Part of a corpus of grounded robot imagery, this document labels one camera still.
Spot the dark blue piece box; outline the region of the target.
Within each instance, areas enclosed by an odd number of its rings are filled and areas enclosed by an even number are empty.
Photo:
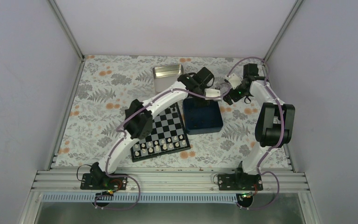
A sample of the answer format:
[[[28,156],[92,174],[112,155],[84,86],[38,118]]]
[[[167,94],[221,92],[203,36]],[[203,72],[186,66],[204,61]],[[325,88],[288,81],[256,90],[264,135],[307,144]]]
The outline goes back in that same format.
[[[186,132],[189,135],[218,133],[223,128],[217,101],[187,98],[183,100],[182,108]]]

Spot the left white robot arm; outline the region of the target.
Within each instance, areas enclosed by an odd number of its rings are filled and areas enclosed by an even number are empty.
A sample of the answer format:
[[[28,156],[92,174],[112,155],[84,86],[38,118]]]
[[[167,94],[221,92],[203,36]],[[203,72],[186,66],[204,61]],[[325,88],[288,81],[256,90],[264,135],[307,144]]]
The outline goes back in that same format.
[[[110,185],[111,175],[116,171],[123,154],[139,140],[151,134],[153,119],[163,110],[189,95],[212,100],[213,97],[207,96],[206,89],[207,84],[213,79],[212,72],[203,67],[193,75],[180,75],[171,86],[150,99],[133,100],[125,110],[125,120],[116,129],[119,138],[113,148],[100,161],[92,164],[92,182],[99,189],[105,189]]]

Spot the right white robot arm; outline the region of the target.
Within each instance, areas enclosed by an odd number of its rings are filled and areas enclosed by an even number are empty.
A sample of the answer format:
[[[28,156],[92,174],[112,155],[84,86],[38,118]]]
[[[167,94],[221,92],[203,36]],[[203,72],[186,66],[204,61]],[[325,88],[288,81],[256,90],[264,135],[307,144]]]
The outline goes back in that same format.
[[[223,100],[232,105],[235,102],[254,97],[261,106],[255,127],[255,147],[238,168],[241,173],[234,177],[234,185],[240,190],[247,189],[251,183],[250,175],[260,175],[262,162],[274,149],[281,148],[291,140],[295,107],[284,103],[272,90],[267,75],[259,76],[255,64],[246,64],[243,77],[229,72],[225,81],[231,88]]]

